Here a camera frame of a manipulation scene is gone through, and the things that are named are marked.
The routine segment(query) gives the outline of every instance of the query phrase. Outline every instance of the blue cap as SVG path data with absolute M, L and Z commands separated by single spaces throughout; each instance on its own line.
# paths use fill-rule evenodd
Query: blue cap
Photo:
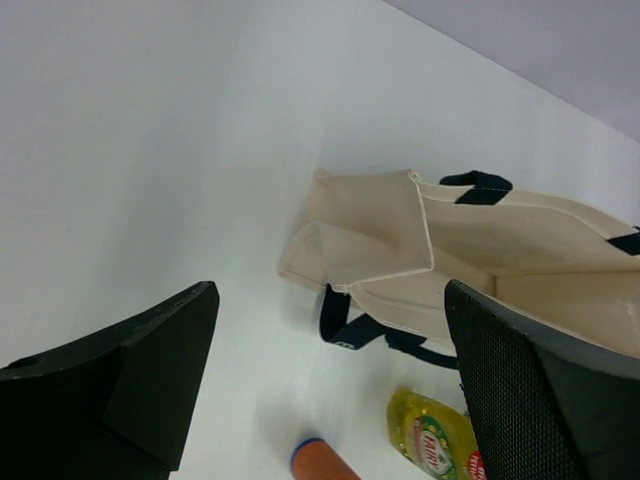
M 298 452 L 313 442 L 324 442 L 324 440 L 318 437 L 310 438 L 309 440 L 305 440 L 300 445 L 298 445 L 296 449 L 293 451 L 293 453 L 291 454 L 291 461 L 289 462 L 289 468 L 291 469 L 292 472 L 293 472 L 293 460 L 296 458 L 296 455 L 298 454 Z

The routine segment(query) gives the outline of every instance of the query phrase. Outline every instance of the black plastic part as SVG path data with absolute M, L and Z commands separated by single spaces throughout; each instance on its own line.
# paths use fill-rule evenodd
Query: black plastic part
M 640 360 L 457 281 L 445 309 L 487 478 L 640 478 Z
M 178 469 L 219 297 L 202 282 L 0 370 L 7 478 L 166 479 Z

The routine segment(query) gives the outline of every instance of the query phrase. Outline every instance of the mesh texture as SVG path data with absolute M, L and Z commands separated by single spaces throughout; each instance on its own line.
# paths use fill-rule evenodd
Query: mesh texture
M 533 345 L 458 289 L 447 305 L 487 478 L 587 479 Z

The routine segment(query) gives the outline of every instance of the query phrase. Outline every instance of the dish soap bottle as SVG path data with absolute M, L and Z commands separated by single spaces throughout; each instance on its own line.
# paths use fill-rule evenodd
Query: dish soap bottle
M 471 422 L 464 415 L 408 389 L 387 408 L 393 446 L 438 480 L 486 480 Z

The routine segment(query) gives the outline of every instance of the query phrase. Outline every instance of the cream tote bag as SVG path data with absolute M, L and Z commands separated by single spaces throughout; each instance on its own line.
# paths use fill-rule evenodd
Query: cream tote bag
M 318 172 L 279 262 L 325 292 L 325 341 L 391 348 L 455 368 L 444 287 L 460 280 L 509 308 L 640 358 L 640 234 L 603 212 L 469 172 Z M 365 314 L 347 322 L 350 302 Z M 436 353 L 429 339 L 451 351 Z

